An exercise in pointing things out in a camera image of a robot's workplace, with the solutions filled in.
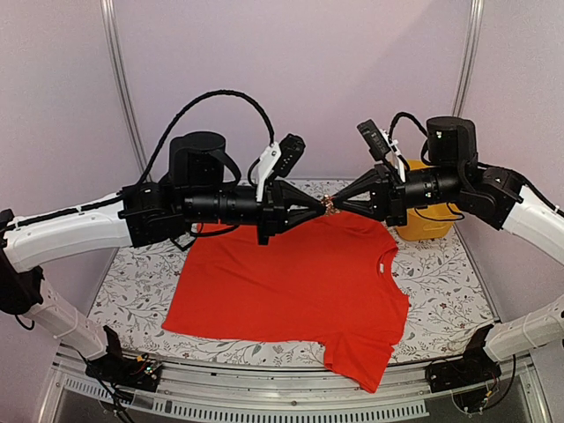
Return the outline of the red t-shirt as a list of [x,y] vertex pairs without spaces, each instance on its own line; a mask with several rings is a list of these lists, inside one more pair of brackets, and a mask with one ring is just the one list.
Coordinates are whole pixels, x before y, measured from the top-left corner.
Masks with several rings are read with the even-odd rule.
[[373,393],[410,306],[392,276],[397,251],[385,226],[346,212],[265,246],[251,227],[202,239],[188,253],[163,328],[209,339],[316,342],[327,369]]

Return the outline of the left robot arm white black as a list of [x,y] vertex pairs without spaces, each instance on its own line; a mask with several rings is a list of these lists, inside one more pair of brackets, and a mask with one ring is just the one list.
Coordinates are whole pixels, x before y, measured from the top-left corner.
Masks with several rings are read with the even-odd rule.
[[254,186],[226,153],[226,139],[197,131],[171,141],[169,169],[158,182],[130,185],[95,204],[31,218],[1,213],[1,309],[33,320],[74,347],[111,382],[124,382],[131,365],[117,334],[93,323],[59,296],[42,265],[97,249],[140,248],[185,235],[197,223],[255,226],[266,244],[323,215],[324,205],[286,181],[303,154],[300,137],[268,146]]

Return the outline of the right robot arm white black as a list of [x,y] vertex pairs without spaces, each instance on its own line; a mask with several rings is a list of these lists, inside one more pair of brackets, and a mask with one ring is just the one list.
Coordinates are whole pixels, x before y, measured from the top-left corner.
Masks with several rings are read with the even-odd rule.
[[472,121],[437,116],[417,126],[426,138],[422,154],[428,162],[412,170],[390,134],[371,120],[358,124],[375,166],[333,195],[333,206],[387,226],[404,226],[410,209],[454,204],[563,261],[562,210],[517,171],[481,163]]

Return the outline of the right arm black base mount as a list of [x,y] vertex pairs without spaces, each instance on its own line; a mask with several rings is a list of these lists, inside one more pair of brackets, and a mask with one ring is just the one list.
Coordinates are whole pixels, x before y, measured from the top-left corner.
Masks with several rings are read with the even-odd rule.
[[433,360],[425,368],[425,379],[433,393],[493,381],[500,376],[499,364],[482,350],[464,352],[455,360]]

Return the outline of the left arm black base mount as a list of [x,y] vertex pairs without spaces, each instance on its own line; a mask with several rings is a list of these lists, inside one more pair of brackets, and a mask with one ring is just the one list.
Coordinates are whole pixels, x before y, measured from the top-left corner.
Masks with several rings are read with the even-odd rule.
[[151,360],[147,353],[136,358],[107,353],[85,363],[87,375],[115,386],[154,393],[160,384],[162,363]]

